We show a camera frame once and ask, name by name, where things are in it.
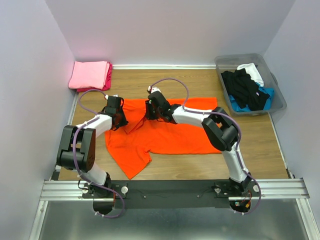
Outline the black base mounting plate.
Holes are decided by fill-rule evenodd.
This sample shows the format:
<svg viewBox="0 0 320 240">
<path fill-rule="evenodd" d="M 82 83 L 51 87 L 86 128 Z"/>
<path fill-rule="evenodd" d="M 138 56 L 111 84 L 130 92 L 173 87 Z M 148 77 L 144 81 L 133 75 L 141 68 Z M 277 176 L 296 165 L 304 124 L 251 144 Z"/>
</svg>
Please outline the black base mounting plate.
<svg viewBox="0 0 320 240">
<path fill-rule="evenodd" d="M 93 199 L 93 208 L 109 213 L 115 208 L 129 209 L 179 209 L 226 208 L 247 213 L 251 201 L 259 198 L 257 185 L 251 181 L 241 194 L 229 191 L 229 179 L 209 180 L 133 180 L 112 181 L 111 189 L 84 185 L 82 192 Z"/>
</svg>

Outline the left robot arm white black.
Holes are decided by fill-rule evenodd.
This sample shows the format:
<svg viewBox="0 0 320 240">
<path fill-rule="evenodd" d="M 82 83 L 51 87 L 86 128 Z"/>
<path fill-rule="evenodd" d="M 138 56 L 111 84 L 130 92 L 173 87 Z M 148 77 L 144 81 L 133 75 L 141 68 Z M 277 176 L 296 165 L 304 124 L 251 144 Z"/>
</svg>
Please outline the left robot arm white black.
<svg viewBox="0 0 320 240">
<path fill-rule="evenodd" d="M 123 107 L 106 106 L 92 119 L 79 125 L 66 125 L 56 157 L 56 164 L 70 171 L 93 186 L 93 191 L 101 198 L 110 194 L 110 175 L 96 163 L 96 138 L 109 130 L 117 130 L 128 124 Z"/>
</svg>

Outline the orange t shirt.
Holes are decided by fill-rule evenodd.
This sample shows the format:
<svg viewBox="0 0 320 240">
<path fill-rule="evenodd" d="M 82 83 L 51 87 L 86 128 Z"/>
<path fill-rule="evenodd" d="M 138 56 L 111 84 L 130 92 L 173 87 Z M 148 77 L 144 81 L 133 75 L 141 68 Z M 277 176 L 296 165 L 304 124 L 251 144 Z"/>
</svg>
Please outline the orange t shirt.
<svg viewBox="0 0 320 240">
<path fill-rule="evenodd" d="M 145 100 L 125 99 L 123 110 L 128 124 L 104 133 L 107 151 L 124 174 L 132 179 L 161 155 L 220 154 L 201 126 L 148 120 Z"/>
</svg>

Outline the aluminium front rail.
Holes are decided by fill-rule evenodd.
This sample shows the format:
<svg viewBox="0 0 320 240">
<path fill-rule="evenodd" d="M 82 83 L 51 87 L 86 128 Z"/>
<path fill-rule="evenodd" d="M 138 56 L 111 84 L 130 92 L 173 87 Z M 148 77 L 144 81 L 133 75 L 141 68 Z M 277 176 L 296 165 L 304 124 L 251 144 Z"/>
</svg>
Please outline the aluminium front rail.
<svg viewBox="0 0 320 240">
<path fill-rule="evenodd" d="M 302 178 L 294 179 L 260 179 L 258 184 L 261 188 L 262 199 L 308 199 L 310 197 L 305 182 Z M 90 195 L 84 197 L 84 183 L 77 181 L 45 181 L 42 186 L 41 201 L 88 201 L 99 198 Z"/>
</svg>

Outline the white shirt in bin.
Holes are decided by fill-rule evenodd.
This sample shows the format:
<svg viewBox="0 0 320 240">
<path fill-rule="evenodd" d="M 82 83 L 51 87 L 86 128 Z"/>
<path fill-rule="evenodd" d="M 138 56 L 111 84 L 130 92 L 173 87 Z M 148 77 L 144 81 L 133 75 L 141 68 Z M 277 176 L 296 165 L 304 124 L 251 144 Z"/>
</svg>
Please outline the white shirt in bin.
<svg viewBox="0 0 320 240">
<path fill-rule="evenodd" d="M 253 81 L 255 81 L 260 87 L 264 87 L 265 83 L 254 63 L 241 64 L 236 69 L 238 71 L 244 69 Z"/>
</svg>

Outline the black shirt in bin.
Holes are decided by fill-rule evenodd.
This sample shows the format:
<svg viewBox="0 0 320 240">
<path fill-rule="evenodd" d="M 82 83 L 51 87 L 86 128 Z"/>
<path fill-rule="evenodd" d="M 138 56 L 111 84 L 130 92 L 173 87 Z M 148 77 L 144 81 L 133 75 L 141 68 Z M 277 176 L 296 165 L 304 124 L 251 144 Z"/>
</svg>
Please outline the black shirt in bin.
<svg viewBox="0 0 320 240">
<path fill-rule="evenodd" d="M 234 72 L 224 71 L 221 76 L 228 96 L 234 94 L 236 91 L 253 91 L 260 87 L 251 79 L 251 76 L 246 73 L 245 69 L 235 70 Z"/>
</svg>

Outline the blue shirt in bin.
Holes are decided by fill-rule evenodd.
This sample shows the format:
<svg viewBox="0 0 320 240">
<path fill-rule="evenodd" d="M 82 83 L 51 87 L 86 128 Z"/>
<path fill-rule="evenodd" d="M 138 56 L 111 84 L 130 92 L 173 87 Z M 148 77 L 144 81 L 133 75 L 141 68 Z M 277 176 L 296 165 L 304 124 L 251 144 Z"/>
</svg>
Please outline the blue shirt in bin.
<svg viewBox="0 0 320 240">
<path fill-rule="evenodd" d="M 229 94 L 232 109 L 237 113 L 267 111 L 271 108 L 275 90 L 259 86 L 254 90 L 240 90 Z"/>
</svg>

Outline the clear plastic bin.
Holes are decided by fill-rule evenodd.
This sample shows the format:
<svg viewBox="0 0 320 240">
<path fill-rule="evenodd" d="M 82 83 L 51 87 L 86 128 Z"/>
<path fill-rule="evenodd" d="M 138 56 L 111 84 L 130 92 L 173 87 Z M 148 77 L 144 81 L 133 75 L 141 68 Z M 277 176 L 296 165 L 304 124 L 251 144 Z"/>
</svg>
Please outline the clear plastic bin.
<svg viewBox="0 0 320 240">
<path fill-rule="evenodd" d="M 257 53 L 218 56 L 214 60 L 232 115 L 264 115 L 287 103 L 264 58 Z"/>
</svg>

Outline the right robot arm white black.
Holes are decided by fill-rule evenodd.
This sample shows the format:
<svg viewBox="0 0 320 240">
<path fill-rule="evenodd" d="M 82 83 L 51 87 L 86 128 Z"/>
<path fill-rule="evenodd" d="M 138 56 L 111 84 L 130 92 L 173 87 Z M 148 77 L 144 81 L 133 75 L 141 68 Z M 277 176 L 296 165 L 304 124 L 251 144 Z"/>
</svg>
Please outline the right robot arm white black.
<svg viewBox="0 0 320 240">
<path fill-rule="evenodd" d="M 252 178 L 240 151 L 242 133 L 236 121 L 223 108 L 200 110 L 180 104 L 171 105 L 168 101 L 160 104 L 155 100 L 146 100 L 145 108 L 148 120 L 161 119 L 166 123 L 203 128 L 210 144 L 223 155 L 229 171 L 228 190 L 236 196 L 247 192 Z"/>
</svg>

